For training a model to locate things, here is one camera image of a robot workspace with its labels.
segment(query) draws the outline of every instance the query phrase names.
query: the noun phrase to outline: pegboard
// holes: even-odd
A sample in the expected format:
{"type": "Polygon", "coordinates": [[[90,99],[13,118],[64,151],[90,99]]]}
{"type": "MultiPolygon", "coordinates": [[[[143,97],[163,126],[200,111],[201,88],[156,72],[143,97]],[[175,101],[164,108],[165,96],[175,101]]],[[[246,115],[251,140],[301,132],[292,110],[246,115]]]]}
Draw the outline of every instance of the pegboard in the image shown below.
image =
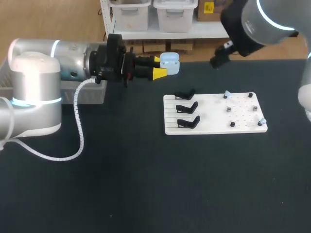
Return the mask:
{"type": "Polygon", "coordinates": [[[223,93],[194,95],[191,100],[165,95],[163,97],[165,133],[168,135],[264,133],[268,130],[268,126],[258,125],[264,116],[257,96],[252,93],[250,98],[249,94],[233,93],[227,99],[224,99],[223,93]],[[177,112],[176,105],[191,107],[196,101],[198,107],[193,114],[177,112]],[[178,127],[178,119],[193,122],[197,116],[200,116],[200,122],[195,129],[178,127]]]}

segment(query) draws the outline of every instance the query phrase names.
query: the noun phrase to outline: white cable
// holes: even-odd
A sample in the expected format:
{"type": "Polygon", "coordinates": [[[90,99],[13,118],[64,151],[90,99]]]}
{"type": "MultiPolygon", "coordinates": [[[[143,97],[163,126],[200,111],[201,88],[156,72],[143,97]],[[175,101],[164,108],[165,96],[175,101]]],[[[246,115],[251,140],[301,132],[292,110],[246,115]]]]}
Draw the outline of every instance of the white cable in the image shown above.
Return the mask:
{"type": "Polygon", "coordinates": [[[4,146],[4,144],[6,142],[15,142],[20,144],[22,147],[24,147],[26,150],[28,150],[29,152],[31,152],[34,155],[37,155],[43,159],[47,159],[47,160],[52,160],[52,161],[69,161],[72,159],[77,158],[83,151],[84,148],[84,137],[83,137],[83,131],[82,131],[82,126],[81,126],[81,122],[80,122],[80,117],[79,117],[79,111],[78,111],[78,96],[79,96],[79,92],[82,89],[82,87],[88,83],[95,83],[95,79],[87,79],[85,81],[83,81],[76,89],[74,96],[73,96],[73,109],[74,109],[74,116],[76,118],[76,122],[77,122],[77,127],[78,127],[78,131],[79,131],[79,136],[80,136],[80,147],[78,149],[78,151],[69,157],[66,158],[55,158],[55,157],[50,157],[44,154],[39,153],[38,151],[30,148],[29,146],[27,146],[25,143],[23,143],[22,141],[18,140],[18,139],[9,139],[12,135],[13,132],[13,128],[14,128],[14,111],[13,111],[13,107],[11,102],[7,99],[7,98],[3,98],[0,97],[1,99],[3,99],[9,106],[10,111],[11,111],[11,122],[10,122],[10,128],[9,128],[9,132],[7,134],[7,136],[5,137],[5,139],[3,141],[0,141],[0,149],[1,146],[4,146]]]}

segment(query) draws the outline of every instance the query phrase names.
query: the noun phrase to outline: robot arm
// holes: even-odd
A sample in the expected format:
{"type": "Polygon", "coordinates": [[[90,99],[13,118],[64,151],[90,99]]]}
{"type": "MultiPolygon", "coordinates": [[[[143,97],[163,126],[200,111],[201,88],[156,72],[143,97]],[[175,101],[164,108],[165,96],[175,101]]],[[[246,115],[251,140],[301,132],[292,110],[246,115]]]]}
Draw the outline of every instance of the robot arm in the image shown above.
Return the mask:
{"type": "Polygon", "coordinates": [[[311,112],[311,1],[310,0],[235,0],[223,10],[221,22],[231,41],[215,51],[211,59],[214,68],[229,61],[238,52],[248,56],[265,45],[276,44],[295,31],[302,33],[309,55],[299,89],[299,102],[311,112]]]}
{"type": "Polygon", "coordinates": [[[107,43],[77,43],[59,40],[16,39],[8,52],[13,82],[13,112],[0,101],[0,141],[11,137],[51,134],[61,127],[60,81],[92,78],[128,82],[134,78],[154,80],[154,62],[126,52],[122,36],[111,34],[107,43]]]}

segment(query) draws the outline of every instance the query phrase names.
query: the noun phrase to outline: white storage bin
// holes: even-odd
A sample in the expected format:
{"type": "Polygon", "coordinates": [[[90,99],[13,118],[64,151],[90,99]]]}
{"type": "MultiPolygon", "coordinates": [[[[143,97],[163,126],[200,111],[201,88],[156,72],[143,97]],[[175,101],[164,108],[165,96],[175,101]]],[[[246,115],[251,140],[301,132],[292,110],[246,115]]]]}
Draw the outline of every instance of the white storage bin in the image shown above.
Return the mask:
{"type": "Polygon", "coordinates": [[[191,29],[193,10],[198,0],[154,0],[160,31],[187,33],[191,29]]]}
{"type": "Polygon", "coordinates": [[[147,30],[150,4],[151,0],[121,0],[119,4],[110,1],[109,6],[112,7],[116,19],[116,28],[120,31],[147,30]]]}

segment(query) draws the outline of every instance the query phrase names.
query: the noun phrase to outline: white shelf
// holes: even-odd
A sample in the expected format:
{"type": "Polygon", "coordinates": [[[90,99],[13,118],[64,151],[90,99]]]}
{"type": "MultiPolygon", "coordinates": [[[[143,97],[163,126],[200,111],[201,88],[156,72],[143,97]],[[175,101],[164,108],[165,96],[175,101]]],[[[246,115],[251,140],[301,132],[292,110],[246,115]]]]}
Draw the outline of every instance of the white shelf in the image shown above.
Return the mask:
{"type": "Polygon", "coordinates": [[[121,34],[124,40],[137,39],[201,39],[201,38],[227,38],[228,34],[221,22],[198,22],[193,18],[192,28],[188,33],[162,33],[159,31],[159,22],[156,11],[149,12],[149,28],[142,32],[119,31],[113,24],[112,33],[121,34]]]}

